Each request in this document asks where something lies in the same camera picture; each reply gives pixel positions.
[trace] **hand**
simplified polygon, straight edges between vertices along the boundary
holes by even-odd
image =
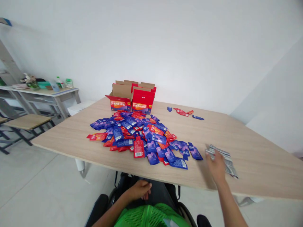
[[[151,193],[152,184],[145,180],[137,181],[131,188],[129,188],[125,193],[131,201],[142,198],[148,200],[148,194]]]
[[[212,160],[211,156],[206,152],[206,160],[208,163],[209,170],[216,185],[225,182],[225,162],[223,156],[219,151],[215,150],[215,159]]]

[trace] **wooden chair seat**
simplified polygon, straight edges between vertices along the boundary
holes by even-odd
[[[9,122],[4,123],[4,125],[18,128],[18,129],[25,129],[25,130],[32,130],[47,121],[50,121],[50,117],[36,115],[36,114],[28,114],[17,119],[11,120]]]
[[[7,118],[0,117],[0,123],[7,121]]]

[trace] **desk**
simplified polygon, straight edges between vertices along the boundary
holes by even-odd
[[[193,109],[194,114],[205,121],[181,116],[174,110],[168,112],[167,106],[184,111]],[[134,159],[130,151],[109,151],[103,143],[86,139],[88,134],[97,132],[89,124],[113,113],[110,101],[105,97],[35,138],[32,143],[65,156],[137,176],[194,188],[216,189],[206,161],[189,157],[188,170],[162,163],[152,166],[147,158]],[[209,144],[229,152],[239,175],[239,179],[226,175],[234,194],[303,200],[303,162],[240,121],[222,113],[163,102],[154,102],[152,114],[178,140],[192,142],[203,158]]]
[[[24,112],[17,113],[6,101],[5,99],[16,100],[20,103],[21,107],[24,109]],[[1,111],[9,118],[15,119],[24,114],[31,113],[30,107],[22,99],[20,94],[16,91],[13,91],[11,86],[0,86],[0,107]]]
[[[59,111],[64,119],[68,118],[68,113],[66,108],[63,105],[63,101],[68,100],[70,98],[75,98],[77,104],[81,103],[78,91],[79,88],[63,88],[60,89],[59,92],[55,92],[54,90],[48,90],[48,89],[40,89],[40,90],[31,90],[31,89],[25,89],[25,90],[18,90],[13,89],[13,91],[18,92],[22,98],[25,100],[25,102],[32,108],[33,112],[35,114],[40,115],[40,111],[35,106],[35,103],[43,103],[46,105],[49,105],[50,108],[55,112],[55,116],[57,115],[57,111],[55,107],[59,108]],[[39,100],[35,97],[38,96],[48,96],[50,97],[49,101],[45,100]]]

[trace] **red box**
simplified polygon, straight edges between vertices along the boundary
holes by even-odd
[[[109,95],[106,95],[110,99],[111,110],[124,110],[130,112],[131,110],[131,85],[125,84],[113,84],[113,90]]]
[[[132,110],[142,111],[142,113],[150,114],[157,89],[155,85],[147,83],[132,84],[132,89]]]

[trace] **bottle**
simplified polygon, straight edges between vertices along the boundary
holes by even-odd
[[[64,84],[64,82],[60,79],[60,77],[57,77],[56,82],[57,82],[59,88],[65,88],[65,84]]]
[[[73,88],[73,81],[72,79],[65,79],[66,87],[67,88]]]

